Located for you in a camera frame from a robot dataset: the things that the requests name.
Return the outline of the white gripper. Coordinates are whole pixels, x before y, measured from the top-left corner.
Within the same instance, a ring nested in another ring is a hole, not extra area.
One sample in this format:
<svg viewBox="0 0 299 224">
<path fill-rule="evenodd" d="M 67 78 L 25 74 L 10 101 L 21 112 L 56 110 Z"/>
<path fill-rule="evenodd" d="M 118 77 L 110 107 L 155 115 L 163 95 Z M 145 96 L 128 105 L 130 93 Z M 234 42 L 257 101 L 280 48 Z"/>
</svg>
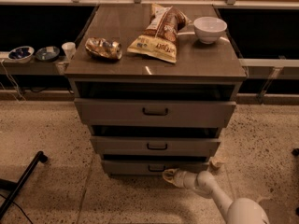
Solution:
<svg viewBox="0 0 299 224">
<path fill-rule="evenodd" d="M 162 172 L 163 179 L 179 188 L 195 189 L 198 186 L 197 174 L 178 169 L 166 169 Z"/>
</svg>

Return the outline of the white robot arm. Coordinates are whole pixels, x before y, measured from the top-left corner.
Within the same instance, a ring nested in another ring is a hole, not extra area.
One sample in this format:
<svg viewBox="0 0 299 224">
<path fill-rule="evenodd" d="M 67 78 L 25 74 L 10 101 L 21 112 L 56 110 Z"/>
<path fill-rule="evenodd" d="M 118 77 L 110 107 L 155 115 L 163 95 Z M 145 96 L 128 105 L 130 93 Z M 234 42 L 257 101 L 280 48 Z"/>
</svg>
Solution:
<svg viewBox="0 0 299 224">
<path fill-rule="evenodd" d="M 226 224 L 270 224 L 262 207 L 248 198 L 232 200 L 208 171 L 198 174 L 180 169 L 163 171 L 163 179 L 178 188 L 190 189 L 199 196 L 212 199 Z"/>
</svg>

